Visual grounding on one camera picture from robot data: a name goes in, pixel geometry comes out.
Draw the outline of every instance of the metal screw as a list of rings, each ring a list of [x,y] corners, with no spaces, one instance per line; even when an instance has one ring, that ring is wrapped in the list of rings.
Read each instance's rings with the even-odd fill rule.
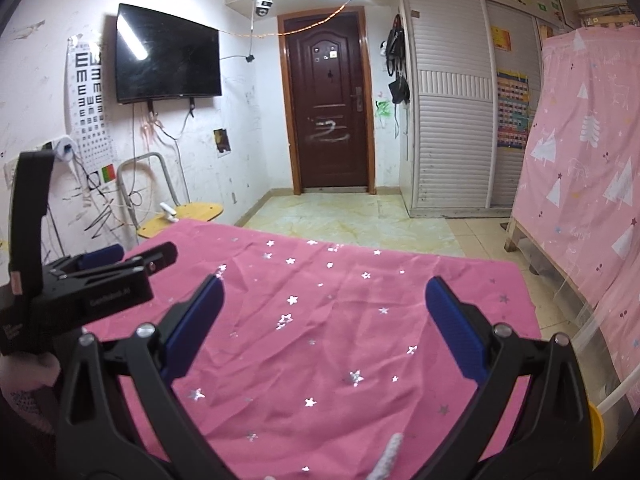
[[[82,334],[79,338],[78,338],[78,342],[82,345],[82,346],[89,346],[91,343],[93,343],[95,341],[95,335],[93,335],[92,333],[88,333],[88,334]]]
[[[143,323],[136,329],[136,335],[143,338],[151,337],[155,331],[156,327],[151,323]]]
[[[494,333],[498,337],[508,338],[511,336],[511,334],[513,334],[513,328],[511,328],[506,323],[498,323],[496,326],[494,326]]]
[[[569,343],[571,342],[571,340],[569,339],[569,336],[567,334],[562,333],[562,332],[559,333],[559,334],[556,334],[555,341],[560,346],[569,346]]]

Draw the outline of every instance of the wooden bed frame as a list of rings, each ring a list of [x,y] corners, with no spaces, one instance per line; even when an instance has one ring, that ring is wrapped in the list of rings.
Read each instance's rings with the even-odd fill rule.
[[[536,241],[536,239],[529,234],[529,232],[512,216],[509,220],[509,227],[507,228],[507,239],[504,243],[504,250],[508,253],[518,250],[518,243],[523,238],[528,238],[529,241],[544,255],[544,257],[555,267],[560,276],[564,279],[565,283],[569,285],[576,296],[584,303],[587,303],[586,298],[578,290],[578,286],[574,283],[569,275],[562,270],[558,264],[549,256],[542,246]]]

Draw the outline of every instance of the eye chart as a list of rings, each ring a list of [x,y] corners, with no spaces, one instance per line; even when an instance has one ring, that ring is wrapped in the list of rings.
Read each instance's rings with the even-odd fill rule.
[[[69,40],[66,80],[71,137],[89,174],[87,186],[95,189],[116,177],[115,151],[102,98],[104,80],[99,44],[80,43],[75,37]]]

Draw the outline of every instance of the wardrobe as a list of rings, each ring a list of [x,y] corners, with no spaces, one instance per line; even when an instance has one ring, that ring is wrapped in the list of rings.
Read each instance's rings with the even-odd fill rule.
[[[560,31],[489,0],[402,0],[402,13],[412,88],[400,149],[407,209],[508,216],[542,88],[540,27]],[[505,95],[510,80],[514,95]],[[514,116],[516,147],[501,133]]]

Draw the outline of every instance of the blue gripper pad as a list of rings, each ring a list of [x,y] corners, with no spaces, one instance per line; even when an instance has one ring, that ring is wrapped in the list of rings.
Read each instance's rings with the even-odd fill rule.
[[[470,320],[467,319],[460,300],[441,278],[429,280],[425,299],[427,310],[433,317],[460,371],[467,379],[474,380],[480,386],[489,375],[488,349]]]
[[[78,261],[78,270],[97,269],[107,265],[118,263],[124,258],[124,249],[121,245],[105,247],[93,253],[87,253]]]
[[[224,303],[222,281],[209,276],[189,300],[188,310],[164,344],[165,361],[160,376],[165,384],[170,386],[187,374]]]

